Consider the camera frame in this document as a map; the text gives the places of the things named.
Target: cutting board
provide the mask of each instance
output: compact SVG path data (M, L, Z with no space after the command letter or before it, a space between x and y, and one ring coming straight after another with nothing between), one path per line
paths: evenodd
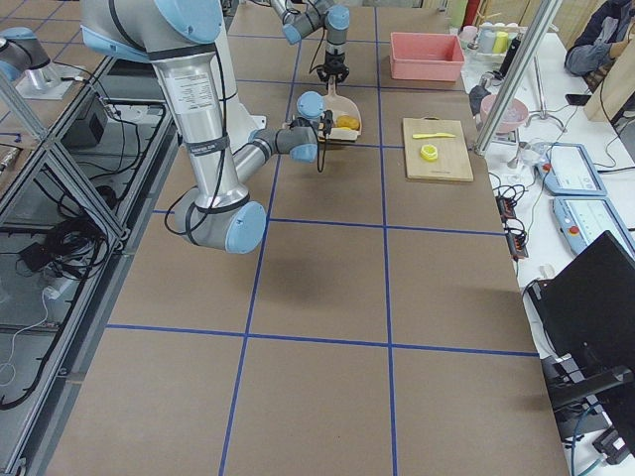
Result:
M449 132L456 137L413 139L413 134L435 132ZM437 148L439 158L436 161L428 162L421 158L419 151L424 144ZM405 118L404 146L408 179L474 181L459 121Z

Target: yellow ring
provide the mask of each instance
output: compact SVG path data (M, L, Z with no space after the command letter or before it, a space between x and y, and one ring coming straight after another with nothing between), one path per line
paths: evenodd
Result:
M439 151L432 144L425 144L421 146L419 155L424 161L434 162L436 159L439 158Z

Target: black monitor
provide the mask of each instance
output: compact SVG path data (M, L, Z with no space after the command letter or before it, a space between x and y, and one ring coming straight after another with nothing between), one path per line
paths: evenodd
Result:
M635 372L635 261L608 231L540 290L537 306L559 356L586 379L624 366ZM596 394L635 454L635 385Z

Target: white cable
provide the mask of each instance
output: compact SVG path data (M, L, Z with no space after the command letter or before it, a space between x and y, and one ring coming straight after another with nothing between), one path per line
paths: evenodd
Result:
M11 378L9 379L9 381L0 383L0 387L10 386L13 383L14 379L16 378L16 374L17 374L16 367L15 365L11 363L11 360L13 359L13 353L16 350L16 337L18 336L18 334L21 332L25 332L29 329L33 329L34 327L37 327L41 324L44 324L49 318L49 309L47 308L47 302L45 301L45 298L46 296L44 294L44 290L42 290L42 306L44 307L44 311L45 311L44 318L41 321L36 322L35 324L31 324L31 325L28 325L27 327L23 327L22 329L18 330L15 334L13 334L13 337L11 337L11 353L9 354L9 358L5 362L0 364L0 373L2 373L4 369L8 368L8 369L11 369L11 372L13 373L13 375L11 375Z

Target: red container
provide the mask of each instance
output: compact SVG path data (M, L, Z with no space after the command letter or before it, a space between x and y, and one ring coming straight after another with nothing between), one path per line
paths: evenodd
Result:
M456 35L393 32L390 46L394 79L454 82L465 61Z

